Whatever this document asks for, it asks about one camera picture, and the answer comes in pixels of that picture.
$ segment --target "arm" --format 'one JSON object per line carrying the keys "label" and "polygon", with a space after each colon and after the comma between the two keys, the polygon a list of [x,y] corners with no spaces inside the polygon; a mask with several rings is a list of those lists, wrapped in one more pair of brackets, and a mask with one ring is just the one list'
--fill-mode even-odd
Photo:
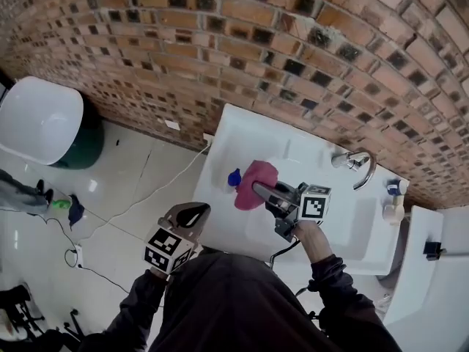
{"label": "arm", "polygon": [[102,334],[85,338],[79,352],[144,351],[152,325],[166,287],[167,275],[158,270],[146,270],[133,283],[129,295],[120,304],[120,313]]}
{"label": "arm", "polygon": [[320,293],[324,309],[320,326],[344,351],[401,351],[376,315],[374,305],[352,286],[345,265],[330,248],[324,232],[314,222],[295,229],[311,261],[313,280],[308,289]]}

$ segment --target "pink cloth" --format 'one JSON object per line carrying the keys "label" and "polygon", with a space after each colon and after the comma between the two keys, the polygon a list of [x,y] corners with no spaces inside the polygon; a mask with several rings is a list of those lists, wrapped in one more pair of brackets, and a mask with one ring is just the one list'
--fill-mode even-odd
{"label": "pink cloth", "polygon": [[253,161],[244,172],[241,184],[236,188],[234,206],[239,210],[253,210],[265,201],[252,190],[254,181],[274,187],[277,184],[278,171],[266,161]]}

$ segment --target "gray pants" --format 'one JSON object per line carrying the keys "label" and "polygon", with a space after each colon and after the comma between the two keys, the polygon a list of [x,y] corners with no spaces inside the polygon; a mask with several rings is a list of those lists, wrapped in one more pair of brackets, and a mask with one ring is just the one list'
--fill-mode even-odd
{"label": "gray pants", "polygon": [[44,214],[48,203],[36,188],[23,185],[0,169],[0,208]]}

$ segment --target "chrome faucet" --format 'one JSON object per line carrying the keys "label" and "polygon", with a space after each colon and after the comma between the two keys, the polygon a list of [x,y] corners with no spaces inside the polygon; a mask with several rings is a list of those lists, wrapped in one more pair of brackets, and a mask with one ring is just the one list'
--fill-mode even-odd
{"label": "chrome faucet", "polygon": [[360,167],[362,167],[367,162],[367,158],[369,159],[368,172],[361,181],[358,181],[353,186],[353,190],[357,191],[362,189],[371,180],[374,175],[374,171],[376,171],[376,158],[374,155],[368,150],[359,151],[357,153],[345,153],[333,156],[331,162],[335,168],[339,168],[340,166],[347,166],[354,171],[358,171]]}

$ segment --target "black jacket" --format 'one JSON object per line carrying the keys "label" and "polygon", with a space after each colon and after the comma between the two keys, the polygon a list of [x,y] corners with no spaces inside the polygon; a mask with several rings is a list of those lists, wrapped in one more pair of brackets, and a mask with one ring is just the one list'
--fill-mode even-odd
{"label": "black jacket", "polygon": [[[372,302],[352,287],[342,259],[332,255],[311,267],[310,289],[324,302],[320,325],[328,337],[264,263],[219,252],[171,276],[149,351],[400,351]],[[165,287],[150,271],[140,276],[109,328],[88,336],[79,351],[143,351]]]}

